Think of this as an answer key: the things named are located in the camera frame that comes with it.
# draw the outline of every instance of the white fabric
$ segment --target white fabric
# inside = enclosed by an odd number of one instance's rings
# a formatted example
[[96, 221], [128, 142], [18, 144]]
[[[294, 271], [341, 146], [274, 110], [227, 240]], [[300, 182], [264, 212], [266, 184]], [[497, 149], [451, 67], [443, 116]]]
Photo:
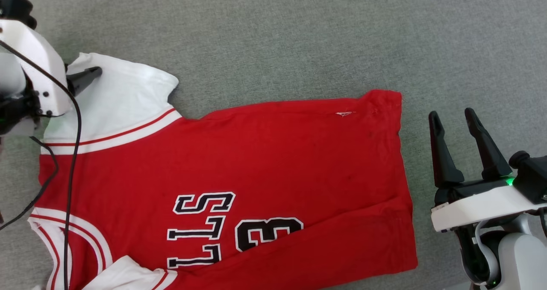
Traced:
[[94, 278], [83, 290], [164, 290], [176, 278], [175, 271], [150, 271], [124, 256]]
[[[178, 85], [178, 79], [145, 64], [103, 56], [80, 54], [67, 74], [99, 66], [101, 77], [88, 86], [76, 100], [82, 111], [82, 142], [128, 130], [171, 107], [168, 95]], [[44, 133], [45, 142], [76, 140], [74, 110], [50, 120]]]

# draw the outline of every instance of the black and white letter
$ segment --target black and white letter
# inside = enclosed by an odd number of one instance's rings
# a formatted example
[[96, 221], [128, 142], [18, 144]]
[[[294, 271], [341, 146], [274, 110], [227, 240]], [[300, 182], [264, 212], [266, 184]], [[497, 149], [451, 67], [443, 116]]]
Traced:
[[206, 192], [199, 196], [196, 205], [190, 205], [195, 195], [180, 195], [177, 197], [173, 212], [176, 214], [199, 214], [207, 209], [209, 201], [222, 200], [221, 204], [211, 206], [209, 212], [228, 212], [234, 202], [233, 192]]
[[168, 241], [176, 241], [187, 237], [208, 237], [209, 240], [218, 240], [221, 237], [222, 226], [226, 216], [208, 216], [206, 225], [213, 225], [213, 229], [180, 230], [168, 229]]
[[203, 251], [209, 252], [209, 257], [194, 257], [192, 259], [179, 259], [168, 257], [168, 269], [176, 269], [180, 266], [211, 265], [221, 260], [221, 245], [203, 245]]

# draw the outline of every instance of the red stripe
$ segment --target red stripe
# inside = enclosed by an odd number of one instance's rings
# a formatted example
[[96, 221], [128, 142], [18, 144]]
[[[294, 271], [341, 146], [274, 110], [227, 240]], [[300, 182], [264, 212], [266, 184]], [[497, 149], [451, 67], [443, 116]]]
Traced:
[[57, 249], [55, 248], [55, 245], [53, 245], [53, 240], [51, 239], [51, 237], [49, 237], [47, 232], [45, 232], [45, 230], [42, 227], [39, 227], [39, 229], [41, 233], [44, 234], [47, 241], [49, 242], [49, 245], [51, 246], [51, 249], [53, 249], [53, 253], [55, 254], [55, 258], [57, 259], [57, 266], [55, 267], [55, 272], [53, 272], [53, 278], [51, 279], [51, 289], [55, 289], [55, 280], [57, 279], [57, 273], [59, 273], [59, 264], [61, 260], [60, 260], [59, 254], [57, 253]]
[[[110, 139], [113, 139], [113, 138], [117, 138], [119, 136], [123, 136], [123, 135], [127, 135], [129, 133], [133, 133], [137, 130], [142, 130], [143, 128], [147, 127], [147, 126], [150, 126], [158, 121], [160, 121], [161, 119], [163, 119], [165, 116], [167, 116], [168, 114], [174, 112], [175, 109], [172, 108], [168, 111], [166, 111], [166, 113], [164, 113], [162, 116], [159, 116], [158, 118], [156, 118], [155, 120], [153, 121], [150, 121], [148, 122], [147, 124], [144, 124], [142, 126], [139, 126], [139, 127], [136, 127], [136, 128], [133, 128], [132, 130], [127, 130], [123, 133], [119, 133], [119, 134], [115, 134], [115, 135], [112, 135], [112, 136], [108, 136], [108, 137], [104, 137], [104, 138], [99, 138], [99, 139], [94, 139], [94, 140], [90, 140], [90, 141], [87, 141], [87, 142], [80, 142], [80, 145], [89, 145], [89, 144], [94, 144], [96, 142], [104, 142], [104, 140], [110, 140]], [[57, 143], [47, 143], [48, 146], [74, 146], [74, 142], [57, 142]]]
[[[46, 220], [52, 220], [53, 222], [61, 222], [62, 224], [64, 224], [64, 220], [61, 220], [61, 219], [57, 219], [57, 218], [53, 218], [53, 217], [49, 217], [49, 216], [40, 216], [38, 214], [31, 214], [31, 217], [34, 217], [34, 218], [39, 218], [39, 219], [46, 219]], [[99, 243], [99, 241], [90, 233], [88, 232], [87, 230], [85, 230], [84, 228], [72, 223], [72, 222], [69, 222], [69, 225], [74, 227], [74, 228], [77, 228], [79, 230], [82, 230], [82, 232], [85, 232], [86, 235], [89, 235], [89, 237], [95, 242], [95, 244], [97, 245], [97, 247], [99, 248], [99, 251], [101, 252], [101, 259], [102, 259], [102, 262], [103, 262], [103, 265], [102, 265], [102, 270], [106, 270], [106, 258], [104, 256], [104, 251], [102, 250], [102, 247], [101, 247], [101, 244]]]
[[156, 286], [154, 288], [152, 288], [152, 290], [156, 290], [163, 282], [164, 280], [168, 278], [168, 273], [165, 272], [164, 273], [164, 276], [161, 278], [161, 280], [156, 284]]

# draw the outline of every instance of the white armhole trim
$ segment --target white armhole trim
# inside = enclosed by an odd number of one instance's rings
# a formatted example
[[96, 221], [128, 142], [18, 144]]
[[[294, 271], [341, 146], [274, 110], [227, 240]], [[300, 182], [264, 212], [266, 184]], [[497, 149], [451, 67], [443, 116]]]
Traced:
[[[39, 222], [34, 222], [29, 220], [31, 228], [36, 232], [40, 239], [44, 242], [51, 259], [53, 260], [53, 271], [49, 276], [47, 281], [46, 290], [63, 290], [64, 286], [64, 258], [65, 258], [65, 249], [64, 249], [64, 239], [65, 235], [63, 231], [57, 226], [52, 226], [49, 224], [41, 224]], [[70, 245], [68, 247], [68, 283], [70, 284], [71, 275], [72, 275], [72, 251]]]
[[[51, 239], [53, 240], [57, 251], [59, 251], [59, 249], [62, 251], [65, 238], [61, 229], [64, 229], [65, 227], [65, 216], [66, 213], [60, 210], [34, 208], [29, 217], [29, 222], [31, 225], [35, 223], [41, 226], [46, 225], [49, 228], [56, 227], [59, 229], [62, 237], [52, 237]], [[97, 274], [101, 274], [102, 271], [112, 265], [110, 247], [101, 231], [95, 226], [71, 214], [68, 229], [84, 238], [94, 250], [97, 257]]]
[[176, 271], [150, 271], [126, 255], [94, 278], [83, 290], [164, 290], [175, 279]]
[[[159, 115], [152, 117], [149, 120], [139, 122], [125, 130], [112, 134], [103, 134], [94, 137], [93, 139], [82, 139], [80, 147], [78, 148], [78, 153], [82, 154], [99, 151], [134, 142], [135, 140], [158, 132], [181, 117], [180, 113], [169, 106]], [[72, 155], [74, 153], [74, 143], [67, 142], [65, 139], [45, 139], [44, 142], [53, 150], [55, 155]], [[41, 149], [41, 153], [49, 154], [44, 148]]]

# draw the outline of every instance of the black cable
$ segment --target black cable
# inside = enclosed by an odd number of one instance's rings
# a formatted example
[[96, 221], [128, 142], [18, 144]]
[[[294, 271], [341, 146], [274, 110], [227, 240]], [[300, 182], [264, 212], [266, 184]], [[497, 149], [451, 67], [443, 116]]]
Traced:
[[55, 77], [51, 76], [48, 72], [44, 71], [43, 68], [40, 68], [32, 60], [25, 57], [23, 54], [14, 50], [10, 45], [7, 45], [6, 42], [0, 40], [0, 46], [4, 47], [6, 50], [10, 51], [12, 54], [19, 57], [24, 62], [27, 62], [31, 67], [35, 68], [38, 72], [42, 73], [45, 77], [49, 78], [55, 85], [62, 89], [69, 97], [69, 99], [74, 104], [74, 110], [76, 111], [76, 118], [78, 120], [78, 129], [76, 131], [76, 142], [74, 143], [74, 153], [72, 154], [72, 163], [70, 165], [70, 173], [68, 175], [68, 193], [67, 193], [67, 209], [66, 209], [66, 218], [65, 218], [65, 248], [64, 248], [64, 259], [63, 259], [63, 274], [65, 280], [65, 290], [68, 290], [68, 229], [70, 224], [70, 210], [72, 204], [72, 180], [74, 178], [74, 168], [76, 167], [76, 157], [78, 156], [78, 147], [80, 147], [80, 136], [82, 135], [82, 113], [80, 112], [80, 106], [76, 101], [74, 95]]
[[16, 217], [14, 217], [12, 220], [10, 220], [9, 222], [6, 222], [6, 224], [3, 224], [2, 226], [0, 226], [0, 231], [2, 231], [3, 229], [5, 229], [7, 226], [10, 226], [11, 224], [13, 224], [14, 222], [17, 222], [18, 219], [20, 219], [21, 217], [23, 217], [27, 212], [29, 212], [29, 210], [36, 204], [36, 202], [38, 201], [38, 199], [40, 199], [41, 195], [43, 195], [43, 193], [45, 192], [45, 189], [47, 188], [47, 186], [49, 185], [49, 183], [51, 182], [51, 180], [53, 180], [53, 178], [55, 177], [55, 175], [57, 175], [57, 172], [59, 171], [59, 164], [57, 163], [57, 159], [55, 159], [55, 155], [53, 154], [53, 151], [51, 151], [51, 148], [49, 148], [49, 146], [47, 146], [46, 144], [44, 144], [43, 142], [41, 142], [40, 140], [38, 140], [37, 138], [35, 137], [31, 137], [32, 140], [34, 140], [37, 144], [39, 144], [41, 147], [45, 148], [45, 150], [47, 150], [49, 152], [49, 154], [51, 154], [51, 158], [53, 159], [53, 163], [55, 164], [55, 170], [53, 171], [53, 173], [47, 178], [47, 180], [44, 182], [44, 184], [41, 186], [38, 194], [36, 195], [36, 197], [31, 201], [31, 203], [26, 206], [26, 208], [19, 214], [17, 215]]
[[545, 224], [545, 208], [539, 208], [539, 220], [541, 221], [543, 234], [545, 234], [545, 237], [547, 237], [547, 224]]

